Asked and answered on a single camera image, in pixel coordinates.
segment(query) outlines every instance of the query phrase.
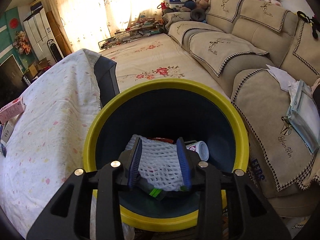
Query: curtain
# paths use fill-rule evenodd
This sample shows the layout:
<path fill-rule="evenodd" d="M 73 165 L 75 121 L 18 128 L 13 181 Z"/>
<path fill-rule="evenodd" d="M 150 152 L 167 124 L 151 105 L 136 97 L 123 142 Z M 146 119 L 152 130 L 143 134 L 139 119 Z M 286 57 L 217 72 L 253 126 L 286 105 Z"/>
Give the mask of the curtain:
<path fill-rule="evenodd" d="M 100 51 L 98 42 L 125 30 L 139 17 L 161 19 L 163 0 L 41 0 L 52 11 L 70 50 Z"/>

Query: green strip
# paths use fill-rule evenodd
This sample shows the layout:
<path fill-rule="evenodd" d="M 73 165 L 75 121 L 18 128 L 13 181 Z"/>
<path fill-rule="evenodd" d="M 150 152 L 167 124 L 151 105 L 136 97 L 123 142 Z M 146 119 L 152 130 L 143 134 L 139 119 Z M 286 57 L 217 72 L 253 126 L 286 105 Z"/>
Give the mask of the green strip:
<path fill-rule="evenodd" d="M 157 197 L 161 191 L 162 189 L 157 189 L 157 191 L 153 194 L 153 197 Z"/>
<path fill-rule="evenodd" d="M 150 195 L 150 196 L 153 196 L 153 194 L 154 194 L 156 191 L 157 191 L 157 189 L 154 188 L 154 189 L 149 193 L 149 195 Z"/>

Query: silver screw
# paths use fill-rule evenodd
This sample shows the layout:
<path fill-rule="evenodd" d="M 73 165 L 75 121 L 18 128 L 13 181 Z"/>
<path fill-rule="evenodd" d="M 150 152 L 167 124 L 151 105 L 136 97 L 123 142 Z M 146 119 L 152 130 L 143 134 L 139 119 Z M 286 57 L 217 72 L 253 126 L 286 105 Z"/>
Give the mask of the silver screw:
<path fill-rule="evenodd" d="M 76 176 L 80 176 L 80 175 L 82 175 L 83 174 L 83 169 L 76 169 L 75 170 L 75 175 Z"/>
<path fill-rule="evenodd" d="M 240 170 L 240 169 L 237 169 L 237 170 L 235 170 L 235 174 L 236 174 L 237 176 L 242 177 L 242 176 L 244 175 L 244 171 L 243 171 L 243 170 Z"/>
<path fill-rule="evenodd" d="M 116 168 L 116 167 L 119 167 L 121 165 L 121 162 L 120 161 L 113 161 L 110 165 L 112 167 Z"/>
<path fill-rule="evenodd" d="M 199 163 L 198 163 L 198 165 L 201 167 L 201 168 L 206 168 L 206 167 L 208 167 L 208 163 L 207 162 L 205 162 L 205 161 L 200 161 Z"/>

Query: beige leather sofa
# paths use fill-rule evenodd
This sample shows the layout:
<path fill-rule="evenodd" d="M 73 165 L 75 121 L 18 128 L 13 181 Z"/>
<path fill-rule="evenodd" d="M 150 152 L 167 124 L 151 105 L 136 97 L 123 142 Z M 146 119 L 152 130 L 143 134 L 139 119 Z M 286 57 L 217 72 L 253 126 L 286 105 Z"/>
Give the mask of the beige leather sofa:
<path fill-rule="evenodd" d="M 283 117 L 289 93 L 266 64 L 312 86 L 320 76 L 320 41 L 291 11 L 259 0 L 209 0 L 206 22 L 190 13 L 163 16 L 168 35 L 218 82 L 249 132 L 252 174 L 279 215 L 308 216 L 320 199 L 319 162 Z"/>

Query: bed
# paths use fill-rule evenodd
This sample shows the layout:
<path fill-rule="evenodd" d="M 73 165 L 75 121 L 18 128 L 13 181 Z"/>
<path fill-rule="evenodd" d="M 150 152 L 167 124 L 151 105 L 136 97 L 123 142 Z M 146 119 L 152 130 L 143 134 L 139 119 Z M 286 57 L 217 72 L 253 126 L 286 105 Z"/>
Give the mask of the bed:
<path fill-rule="evenodd" d="M 117 63 L 114 78 L 120 92 L 152 79 L 185 78 L 225 95 L 209 73 L 165 34 L 115 46 L 102 55 Z M 100 96 L 103 80 L 97 78 L 94 68 L 99 58 L 98 53 L 79 50 L 40 76 L 22 94 L 25 112 L 17 117 L 6 145 L 7 156 L 0 156 L 0 206 L 24 238 L 68 176 L 83 166 L 87 131 L 101 106 L 114 96 Z M 106 89 L 116 94 L 117 86 L 112 86 Z"/>

